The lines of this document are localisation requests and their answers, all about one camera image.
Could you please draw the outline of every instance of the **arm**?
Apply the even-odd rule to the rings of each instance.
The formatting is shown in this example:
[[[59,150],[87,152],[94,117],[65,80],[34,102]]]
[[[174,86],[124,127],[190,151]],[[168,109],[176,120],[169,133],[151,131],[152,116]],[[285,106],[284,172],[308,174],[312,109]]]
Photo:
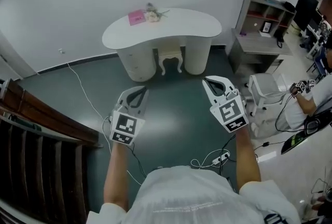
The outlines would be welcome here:
[[[126,146],[113,143],[106,181],[104,203],[112,203],[128,211],[128,178]]]
[[[313,98],[308,101],[301,93],[297,93],[296,99],[304,114],[312,115],[316,111],[317,107]]]
[[[250,181],[261,181],[258,163],[255,157],[254,148],[249,138],[247,127],[236,131],[237,141],[237,181],[241,189]]]

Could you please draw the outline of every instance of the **power strip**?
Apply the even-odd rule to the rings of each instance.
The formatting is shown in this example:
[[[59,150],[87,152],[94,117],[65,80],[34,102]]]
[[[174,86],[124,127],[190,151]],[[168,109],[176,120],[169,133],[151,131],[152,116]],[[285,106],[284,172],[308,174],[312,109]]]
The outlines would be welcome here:
[[[226,160],[227,158],[230,158],[230,152],[228,152],[228,151],[225,152],[224,154],[222,154],[222,161]],[[218,157],[212,161],[213,165],[218,165],[219,163],[220,163],[220,157]]]

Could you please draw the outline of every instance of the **pink notebook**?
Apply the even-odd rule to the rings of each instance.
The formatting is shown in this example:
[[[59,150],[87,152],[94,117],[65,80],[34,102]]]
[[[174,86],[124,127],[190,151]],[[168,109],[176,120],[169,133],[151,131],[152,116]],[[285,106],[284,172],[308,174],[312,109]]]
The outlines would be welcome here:
[[[136,10],[128,14],[129,23],[131,26],[145,22],[145,16],[142,10]]]

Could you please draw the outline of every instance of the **green floor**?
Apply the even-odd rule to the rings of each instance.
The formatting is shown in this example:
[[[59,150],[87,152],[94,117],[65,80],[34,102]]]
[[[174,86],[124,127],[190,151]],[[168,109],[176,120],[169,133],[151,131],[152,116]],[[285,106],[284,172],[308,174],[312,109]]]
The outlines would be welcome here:
[[[135,153],[148,173],[158,166],[190,165],[191,159],[202,161],[212,150],[221,148],[228,134],[209,111],[210,103],[202,86],[202,78],[219,75],[234,81],[234,75],[223,50],[211,50],[205,72],[192,76],[176,70],[176,61],[166,60],[166,75],[158,67],[155,76],[144,83],[132,81],[119,58],[89,62],[73,69],[79,74],[87,95],[104,117],[108,116],[125,89],[146,85],[149,98],[145,125],[135,141]],[[102,120],[86,100],[76,75],[69,68],[33,76],[20,82],[33,95],[71,117],[101,132]],[[88,197],[91,210],[98,212],[103,203],[103,186],[109,162],[108,145],[100,135],[104,148],[93,150],[88,158]],[[235,142],[227,149],[235,159]],[[137,161],[130,155],[129,171],[142,182]],[[236,165],[227,162],[225,177],[236,186]],[[139,185],[130,179],[130,204]]]

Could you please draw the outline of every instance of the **baseboard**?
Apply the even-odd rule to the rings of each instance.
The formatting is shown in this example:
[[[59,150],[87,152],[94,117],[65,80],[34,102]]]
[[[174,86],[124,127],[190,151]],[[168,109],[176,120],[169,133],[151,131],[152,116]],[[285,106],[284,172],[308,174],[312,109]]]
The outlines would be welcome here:
[[[211,45],[211,49],[212,50],[224,50],[226,48],[226,45]],[[108,59],[108,58],[114,58],[114,57],[119,57],[119,55],[117,53],[111,53],[111,54],[105,54],[105,55],[100,55],[100,56],[96,56],[96,57],[90,57],[90,58],[84,58],[84,59],[80,59],[74,62],[70,62],[69,65],[73,66],[73,65],[78,65],[78,64],[84,64],[84,63],[89,63],[89,62],[93,62],[93,61],[98,61],[98,60],[104,60],[104,59]],[[61,64],[61,65],[57,65],[45,70],[41,70],[38,72],[38,74],[43,74],[43,73],[48,73],[54,70],[58,70],[58,69],[62,69],[68,67],[67,64]]]

